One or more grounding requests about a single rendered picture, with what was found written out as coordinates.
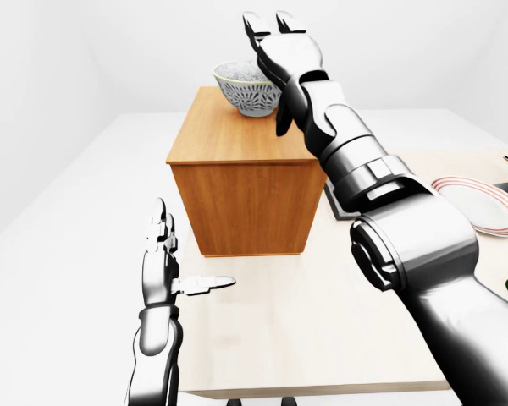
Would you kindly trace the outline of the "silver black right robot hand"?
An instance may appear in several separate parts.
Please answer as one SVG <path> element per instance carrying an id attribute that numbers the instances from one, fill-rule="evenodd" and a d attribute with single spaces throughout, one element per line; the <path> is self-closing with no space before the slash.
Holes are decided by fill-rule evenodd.
<path id="1" fill-rule="evenodd" d="M 279 32 L 270 31 L 257 14 L 242 14 L 245 32 L 257 54 L 260 70 L 281 91 L 276 134 L 286 134 L 292 123 L 304 127 L 308 101 L 301 83 L 328 78 L 322 67 L 318 44 L 306 33 L 302 22 L 285 11 L 276 12 Z"/>

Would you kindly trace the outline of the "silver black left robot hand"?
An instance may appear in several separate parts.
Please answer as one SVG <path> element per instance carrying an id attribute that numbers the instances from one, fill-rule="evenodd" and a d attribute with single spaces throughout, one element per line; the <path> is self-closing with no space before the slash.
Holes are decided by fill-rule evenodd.
<path id="1" fill-rule="evenodd" d="M 142 293 L 145 306 L 174 304 L 177 294 L 208 294 L 213 289 L 236 284 L 229 276 L 189 276 L 179 278 L 178 249 L 174 217 L 167 212 L 162 198 L 156 198 L 146 236 L 142 264 Z"/>

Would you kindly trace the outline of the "patterned grey white bowl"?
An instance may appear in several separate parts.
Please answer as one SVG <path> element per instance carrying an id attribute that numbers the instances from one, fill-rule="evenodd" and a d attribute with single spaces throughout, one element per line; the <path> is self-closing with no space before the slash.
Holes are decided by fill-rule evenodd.
<path id="1" fill-rule="evenodd" d="M 255 60 L 221 63 L 213 76 L 226 100 L 247 117 L 266 117 L 279 106 L 281 90 Z"/>

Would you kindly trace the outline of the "wooden cabinet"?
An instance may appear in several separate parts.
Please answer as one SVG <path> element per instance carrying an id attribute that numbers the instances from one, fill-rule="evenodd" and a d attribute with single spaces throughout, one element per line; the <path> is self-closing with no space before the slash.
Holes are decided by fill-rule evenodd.
<path id="1" fill-rule="evenodd" d="M 306 246 L 326 176 L 291 126 L 250 118 L 221 90 L 198 90 L 168 154 L 204 256 L 297 255 Z"/>

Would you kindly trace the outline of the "flat dark stove plate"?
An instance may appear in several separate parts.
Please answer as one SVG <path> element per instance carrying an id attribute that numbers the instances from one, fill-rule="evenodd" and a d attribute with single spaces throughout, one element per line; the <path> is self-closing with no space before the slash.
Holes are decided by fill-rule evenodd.
<path id="1" fill-rule="evenodd" d="M 359 212 L 348 212 L 345 211 L 340 203 L 337 201 L 335 195 L 334 195 L 334 186 L 329 180 L 329 178 L 326 179 L 325 185 L 324 185 L 324 192 L 328 198 L 329 205 L 332 209 L 332 212 L 334 214 L 334 217 L 336 220 L 343 221 L 343 220 L 353 220 L 360 216 Z"/>

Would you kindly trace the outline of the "white plate with red rings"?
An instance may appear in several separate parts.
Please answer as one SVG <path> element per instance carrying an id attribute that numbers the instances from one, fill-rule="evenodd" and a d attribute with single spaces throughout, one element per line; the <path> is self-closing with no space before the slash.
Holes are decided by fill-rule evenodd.
<path id="1" fill-rule="evenodd" d="M 508 237 L 508 193 L 474 178 L 446 176 L 431 186 L 480 233 Z"/>

